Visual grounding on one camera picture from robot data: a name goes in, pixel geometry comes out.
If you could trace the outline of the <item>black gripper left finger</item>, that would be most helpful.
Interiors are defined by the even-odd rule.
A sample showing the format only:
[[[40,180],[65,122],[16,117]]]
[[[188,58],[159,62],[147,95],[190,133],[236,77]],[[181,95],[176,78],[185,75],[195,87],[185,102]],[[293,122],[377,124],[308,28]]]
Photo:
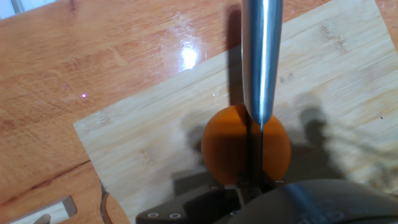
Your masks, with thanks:
[[[214,224],[228,223],[248,198],[240,196],[251,186],[203,186],[145,210],[136,216],[136,224]]]

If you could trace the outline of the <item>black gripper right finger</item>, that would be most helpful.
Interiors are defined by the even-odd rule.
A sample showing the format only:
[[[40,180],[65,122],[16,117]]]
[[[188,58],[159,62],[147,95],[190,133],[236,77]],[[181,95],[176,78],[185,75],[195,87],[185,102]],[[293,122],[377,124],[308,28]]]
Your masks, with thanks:
[[[283,180],[264,180],[261,184],[261,190],[263,192],[268,192],[284,185],[285,182]]]

